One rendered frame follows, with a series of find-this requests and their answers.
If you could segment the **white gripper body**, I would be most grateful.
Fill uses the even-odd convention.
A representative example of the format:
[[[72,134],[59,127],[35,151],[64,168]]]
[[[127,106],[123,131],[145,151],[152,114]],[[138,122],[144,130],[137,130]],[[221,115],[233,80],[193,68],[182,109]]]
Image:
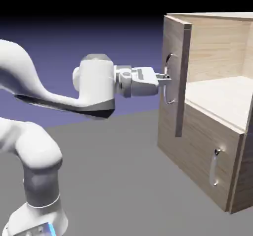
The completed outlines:
[[[153,96],[158,94],[159,82],[152,67],[134,67],[131,74],[132,96]]]

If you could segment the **light wood cabinet door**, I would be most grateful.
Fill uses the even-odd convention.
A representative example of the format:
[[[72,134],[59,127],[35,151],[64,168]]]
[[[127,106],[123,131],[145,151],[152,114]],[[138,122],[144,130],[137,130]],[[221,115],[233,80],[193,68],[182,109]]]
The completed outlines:
[[[242,131],[231,129],[187,105],[182,137],[158,147],[223,211],[228,211],[243,138]],[[215,148],[225,152],[218,156],[218,185],[212,187],[209,172]]]
[[[164,16],[162,68],[170,80],[161,91],[158,144],[182,137],[192,24]]]

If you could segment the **light wood cabinet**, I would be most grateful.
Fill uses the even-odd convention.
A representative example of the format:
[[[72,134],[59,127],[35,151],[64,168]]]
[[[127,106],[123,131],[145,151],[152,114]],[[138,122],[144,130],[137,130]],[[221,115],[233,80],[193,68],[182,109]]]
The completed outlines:
[[[244,133],[227,212],[253,207],[253,12],[166,15],[192,24],[185,107]]]

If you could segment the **light wood closed cabinet door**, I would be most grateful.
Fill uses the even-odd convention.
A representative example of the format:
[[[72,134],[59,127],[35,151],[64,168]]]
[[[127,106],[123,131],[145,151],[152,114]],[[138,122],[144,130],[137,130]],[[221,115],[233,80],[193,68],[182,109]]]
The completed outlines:
[[[182,137],[158,147],[223,211],[228,211],[243,138],[242,131],[231,129],[187,105]],[[212,187],[209,172],[215,148],[225,152],[218,156],[218,185]]]

